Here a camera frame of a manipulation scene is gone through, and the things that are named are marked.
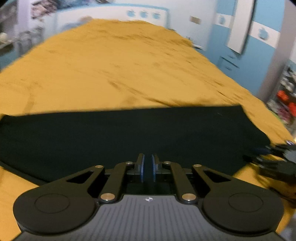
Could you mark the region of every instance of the apple decal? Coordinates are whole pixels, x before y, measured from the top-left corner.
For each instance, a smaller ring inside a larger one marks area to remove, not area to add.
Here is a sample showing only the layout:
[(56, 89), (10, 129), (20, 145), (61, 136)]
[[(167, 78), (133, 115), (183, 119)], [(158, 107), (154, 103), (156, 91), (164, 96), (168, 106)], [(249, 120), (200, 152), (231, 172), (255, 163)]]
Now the apple decal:
[(153, 13), (153, 18), (154, 19), (160, 19), (160, 14), (159, 13)]
[(263, 40), (267, 40), (268, 39), (268, 32), (264, 28), (261, 28), (261, 29), (259, 29), (258, 36), (259, 36), (259, 38), (261, 38)]
[(221, 16), (221, 17), (220, 17), (220, 21), (219, 21), (219, 23), (220, 23), (221, 25), (224, 25), (224, 24), (225, 24), (225, 17)]
[(127, 15), (132, 18), (132, 17), (135, 16), (135, 11), (134, 10), (129, 10), (129, 11), (127, 11)]
[(147, 12), (144, 12), (144, 11), (140, 12), (140, 16), (141, 18), (147, 18)]

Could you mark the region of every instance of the cabinet door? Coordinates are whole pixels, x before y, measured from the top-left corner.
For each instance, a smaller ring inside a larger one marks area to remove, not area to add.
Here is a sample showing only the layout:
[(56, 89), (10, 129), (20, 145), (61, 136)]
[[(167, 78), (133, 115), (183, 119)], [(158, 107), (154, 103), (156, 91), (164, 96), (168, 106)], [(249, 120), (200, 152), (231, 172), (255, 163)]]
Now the cabinet door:
[(229, 28), (213, 24), (205, 56), (215, 65), (218, 65), (220, 56), (225, 51), (225, 43), (229, 35), (229, 31)]
[(236, 0), (218, 0), (217, 13), (233, 15)]
[(281, 31), (285, 12), (285, 0), (256, 0), (253, 21)]
[(275, 48), (272, 46), (249, 36), (235, 81), (256, 95), (266, 76), (274, 52)]
[(235, 16), (227, 46), (237, 53), (242, 53), (249, 32), (255, 0), (237, 0)]

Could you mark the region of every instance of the mustard yellow fabric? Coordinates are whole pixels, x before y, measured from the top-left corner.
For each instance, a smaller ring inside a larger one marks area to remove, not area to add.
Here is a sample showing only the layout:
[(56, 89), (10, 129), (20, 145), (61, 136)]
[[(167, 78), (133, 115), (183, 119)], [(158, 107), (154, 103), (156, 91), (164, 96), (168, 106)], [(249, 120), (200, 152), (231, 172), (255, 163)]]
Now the mustard yellow fabric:
[[(272, 142), (293, 140), (263, 102), (191, 46), (174, 31), (146, 22), (92, 20), (51, 37), (0, 73), (0, 113), (241, 104)], [(19, 233), (14, 200), (36, 186), (0, 172), (0, 240), (8, 241)], [(267, 187), (249, 166), (236, 177)], [(292, 213), (285, 202), (278, 232)]]

